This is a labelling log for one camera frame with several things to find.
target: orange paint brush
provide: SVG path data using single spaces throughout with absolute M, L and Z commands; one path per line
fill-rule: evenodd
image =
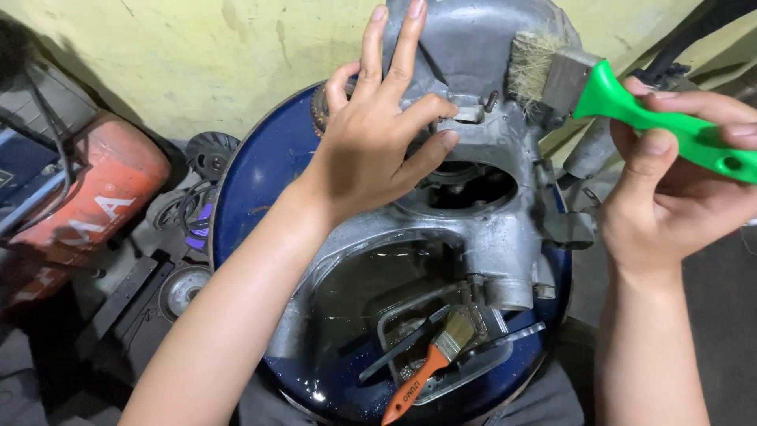
M 428 345 L 428 355 L 421 368 L 400 387 L 389 401 L 381 422 L 382 426 L 390 424 L 405 414 L 418 398 L 425 382 L 435 371 L 447 367 L 455 359 L 460 350 L 471 340 L 474 332 L 473 323 L 467 315 L 459 309 L 450 313 L 444 329 L 434 342 Z

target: gray trousers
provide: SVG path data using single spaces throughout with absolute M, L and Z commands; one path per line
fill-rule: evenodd
M 594 329 L 568 318 L 531 383 L 484 426 L 593 425 Z M 241 426 L 314 426 L 316 422 L 253 376 L 239 404 Z

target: green brush handle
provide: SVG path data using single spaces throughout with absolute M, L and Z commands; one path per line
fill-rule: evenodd
M 587 115 L 605 115 L 638 130 L 670 130 L 678 138 L 681 157 L 736 180 L 757 183 L 757 151 L 726 145 L 718 126 L 708 121 L 678 112 L 647 110 L 618 82 L 607 60 L 594 66 L 573 111 L 573 118 Z

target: green plastic brush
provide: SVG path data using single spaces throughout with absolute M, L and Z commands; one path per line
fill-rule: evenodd
M 638 130 L 662 128 L 678 138 L 681 157 L 711 171 L 757 183 L 757 152 L 733 149 L 718 126 L 690 115 L 653 112 L 615 78 L 606 59 L 552 36 L 520 31 L 512 43 L 509 91 L 529 108 L 541 101 L 557 117 L 604 115 Z

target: orange brush handle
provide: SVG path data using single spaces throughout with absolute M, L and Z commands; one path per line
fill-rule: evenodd
M 439 348 L 437 348 L 436 345 L 429 345 L 428 355 L 426 355 L 426 360 L 423 362 L 421 368 L 419 368 L 418 371 L 416 371 L 416 373 L 402 385 L 397 393 L 391 398 L 391 401 L 389 401 L 389 406 L 386 408 L 384 418 L 381 421 L 382 426 L 390 424 L 405 414 L 405 412 L 413 405 L 416 398 L 418 398 L 418 394 L 421 393 L 421 388 L 423 388 L 423 385 L 428 378 L 434 374 L 434 371 L 437 371 L 439 368 L 447 367 L 449 364 L 450 363 L 444 355 L 439 352 Z

